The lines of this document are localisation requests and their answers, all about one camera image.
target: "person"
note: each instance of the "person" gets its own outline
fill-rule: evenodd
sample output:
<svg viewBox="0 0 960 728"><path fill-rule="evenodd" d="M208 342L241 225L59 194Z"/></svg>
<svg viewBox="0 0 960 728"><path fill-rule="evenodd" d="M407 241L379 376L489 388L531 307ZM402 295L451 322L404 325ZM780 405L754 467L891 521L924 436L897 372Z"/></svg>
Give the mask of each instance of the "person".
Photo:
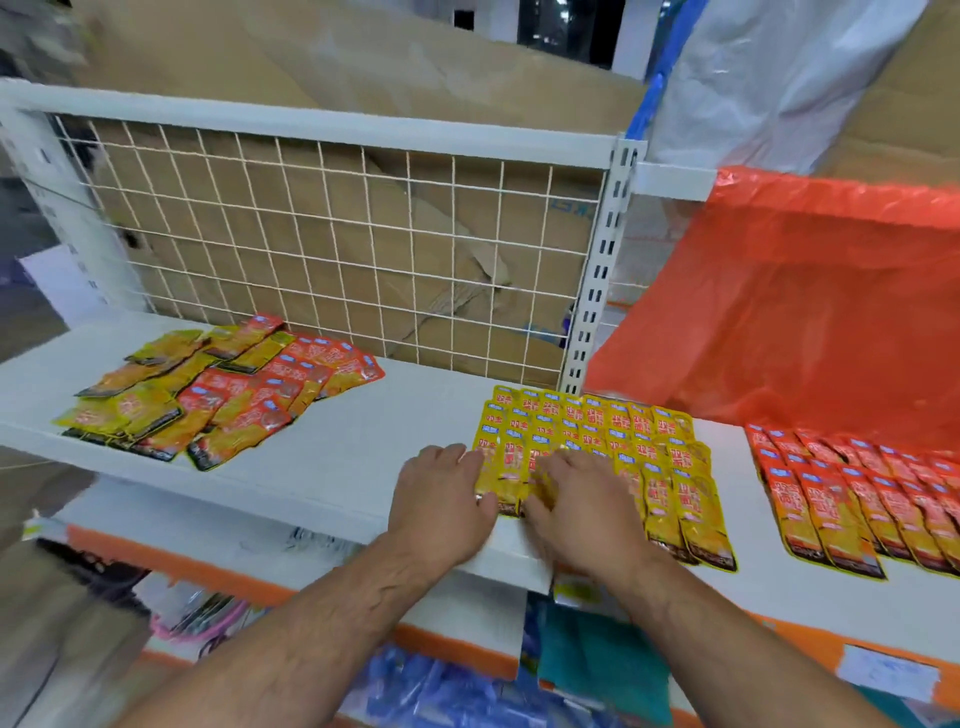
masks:
<svg viewBox="0 0 960 728"><path fill-rule="evenodd" d="M496 496L477 499L482 453L424 448L400 471L385 533L350 563L135 707L122 728L315 728L397 622L487 541ZM893 728L850 685L649 543L603 459L561 450L542 463L554 509L525 515L555 557L607 586L654 642L709 728Z"/></svg>

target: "cardboard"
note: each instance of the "cardboard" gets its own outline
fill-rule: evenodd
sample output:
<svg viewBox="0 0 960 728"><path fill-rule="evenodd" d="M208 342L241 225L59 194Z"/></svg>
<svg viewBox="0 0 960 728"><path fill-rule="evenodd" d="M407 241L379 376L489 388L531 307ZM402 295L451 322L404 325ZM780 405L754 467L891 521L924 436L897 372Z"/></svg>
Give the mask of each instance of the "cardboard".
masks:
<svg viewBox="0 0 960 728"><path fill-rule="evenodd" d="M931 0L867 88L816 176L938 186L960 182L960 6Z"/></svg>
<svg viewBox="0 0 960 728"><path fill-rule="evenodd" d="M332 0L162 4L77 0L75 6L94 38L90 65L78 80L93 87L590 133L625 129L643 94L640 83L582 63L494 43L413 15L385 14ZM98 132L129 145L122 128L101 122ZM156 129L136 133L143 137L138 145L162 149ZM199 151L198 142L174 136L181 151ZM214 146L226 157L239 157L230 134L205 134L204 142L209 154ZM272 139L245 137L241 143L244 159L276 162ZM288 169L293 210L306 213L296 218L299 238L289 214L261 211L257 216L246 209L290 211L282 175L269 163L247 164L249 184L239 162L212 164L220 197L230 206L229 229L225 214L213 205L192 204L191 210L176 200L164 198L158 205L146 195L135 196L140 198L132 201L137 217L141 224L144 219L149 222L141 229L160 235L143 236L145 245L134 257L173 269L164 280L139 267L145 285L157 295L156 303L172 311L160 297L216 306L227 301L226 308L246 311L256 305L279 314L285 305L290 319L351 330L358 334L356 343L374 353L416 360L413 347L388 343L384 351L373 343L385 335L392 342L442 350L421 349L421 363L450 366L448 352L454 352L454 368L476 371L479 366L480 373L488 369L483 357L489 339L490 357L518 365L526 355L528 363L543 367L523 370L525 383L555 385L563 358L557 344L576 297L602 173L515 162L504 163L501 170L496 160L411 154L414 182L408 200L407 159L402 152L367 149L362 158L356 148L324 144L323 149L327 167L362 172L366 166L368 174L402 179L370 185L368 218L362 178L327 172L331 208L327 209L324 181L315 171L319 166L315 145L308 149L284 141L284 163L311 168L292 177ZM143 161L157 192L162 187L164 194L183 197L169 155L140 156L137 160L130 150L111 151L118 174L125 178L120 186L149 191L140 167ZM203 159L190 154L175 158L189 188L186 197L197 200L196 195L205 195L200 199L215 202ZM101 167L97 182L109 185L108 179L108 170ZM102 196L117 224L135 227L122 196L105 192ZM425 275L381 271L375 277L363 267L372 265L374 256L378 267L411 271L410 234L376 227L406 228L411 213L415 229L431 232L415 234L413 240L413 272ZM336 222L331 231L328 221L307 216L311 214L349 222ZM165 224L180 237L176 248L165 236ZM236 253L209 244L229 243L231 232L242 246ZM308 259L304 266L300 258L284 255L298 254L300 244L306 255L325 261ZM272 255L267 255L268 246ZM184 270L178 254L186 273L173 272ZM337 255L342 265L327 262ZM210 278L209 257L220 275L228 271L231 280L243 281L245 274L252 286ZM491 305L494 269L497 287ZM449 284L442 279L451 271L457 279L475 283L455 285L451 297ZM395 309L413 310L416 295L420 315L377 310L377 285L381 303ZM282 297L271 290L277 287L285 289ZM320 297L309 295L311 287ZM356 303L334 300L345 295ZM456 312L452 327L451 306ZM180 308L183 315L197 318L196 306ZM446 318L425 321L428 314ZM533 335L528 337L527 330ZM520 367L514 369L517 376L506 378L519 378Z"/></svg>

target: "metal grid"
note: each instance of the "metal grid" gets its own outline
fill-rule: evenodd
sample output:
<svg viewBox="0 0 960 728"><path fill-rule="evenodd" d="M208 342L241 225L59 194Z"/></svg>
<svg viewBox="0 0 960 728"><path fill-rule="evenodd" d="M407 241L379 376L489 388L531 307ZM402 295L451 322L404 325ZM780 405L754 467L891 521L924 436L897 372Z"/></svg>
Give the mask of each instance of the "metal grid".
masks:
<svg viewBox="0 0 960 728"><path fill-rule="evenodd" d="M83 121L82 181L128 248L99 253L129 261L153 312L267 311L377 355L560 386L603 171ZM90 146L77 119L54 122Z"/></svg>

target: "red plastic sheet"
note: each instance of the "red plastic sheet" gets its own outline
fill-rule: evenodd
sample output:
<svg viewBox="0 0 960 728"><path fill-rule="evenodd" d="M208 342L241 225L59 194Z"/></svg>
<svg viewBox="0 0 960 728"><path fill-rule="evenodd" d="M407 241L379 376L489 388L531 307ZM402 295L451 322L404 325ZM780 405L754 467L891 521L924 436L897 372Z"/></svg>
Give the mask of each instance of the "red plastic sheet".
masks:
<svg viewBox="0 0 960 728"><path fill-rule="evenodd" d="M721 170L586 388L960 448L960 191Z"/></svg>

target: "person's left hand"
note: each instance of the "person's left hand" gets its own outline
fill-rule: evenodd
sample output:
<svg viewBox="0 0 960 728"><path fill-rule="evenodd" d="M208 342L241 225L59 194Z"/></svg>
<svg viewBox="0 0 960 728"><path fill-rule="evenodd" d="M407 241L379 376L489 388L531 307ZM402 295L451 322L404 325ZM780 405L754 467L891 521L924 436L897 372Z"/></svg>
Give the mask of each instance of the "person's left hand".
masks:
<svg viewBox="0 0 960 728"><path fill-rule="evenodd" d="M496 495L473 487L483 453L430 445L403 464L387 533L439 578L483 547L496 523Z"/></svg>

